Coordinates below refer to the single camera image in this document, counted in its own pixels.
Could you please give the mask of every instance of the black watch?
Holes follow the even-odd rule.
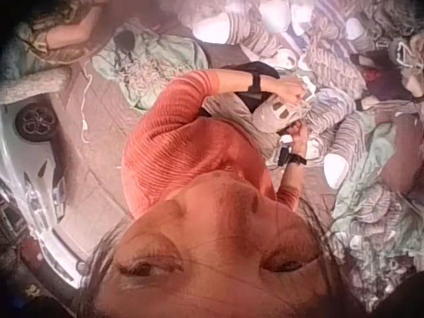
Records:
[[[247,92],[250,94],[259,94],[261,93],[260,90],[260,75],[256,72],[252,72],[253,81],[252,85],[249,86]]]
[[[298,166],[300,166],[301,164],[306,166],[307,160],[304,157],[299,156],[298,154],[289,154],[287,165],[291,163],[297,164]]]

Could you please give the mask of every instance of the white cable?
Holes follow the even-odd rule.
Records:
[[[87,86],[84,89],[83,95],[82,95],[82,103],[81,103],[81,117],[82,117],[82,130],[81,130],[81,139],[85,144],[88,144],[89,142],[84,138],[84,131],[88,131],[88,124],[87,121],[85,120],[85,115],[84,115],[84,106],[85,106],[85,96],[87,95],[88,89],[90,88],[90,85],[93,81],[93,76],[91,74],[87,74],[87,64],[90,61],[88,60],[83,67],[83,74],[85,76],[85,78],[88,80]]]

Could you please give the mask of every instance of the orange sweater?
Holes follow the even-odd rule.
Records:
[[[218,90],[217,76],[204,71],[177,78],[131,133],[123,154],[122,181],[134,218],[196,176],[229,166],[263,195],[295,207],[299,192],[280,187],[274,193],[270,173],[241,127],[198,117],[203,100]]]

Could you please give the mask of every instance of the car bumper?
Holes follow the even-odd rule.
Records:
[[[39,234],[38,239],[42,247],[43,257],[53,271],[75,289],[80,288],[83,280],[83,276],[77,271],[77,264],[80,259],[64,245],[53,231]],[[57,269],[55,262],[60,265],[67,275]]]

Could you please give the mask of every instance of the white car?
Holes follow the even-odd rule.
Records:
[[[85,262],[55,231],[66,200],[64,173],[51,143],[58,127],[45,96],[0,105],[0,195],[16,202],[52,269],[79,288]]]

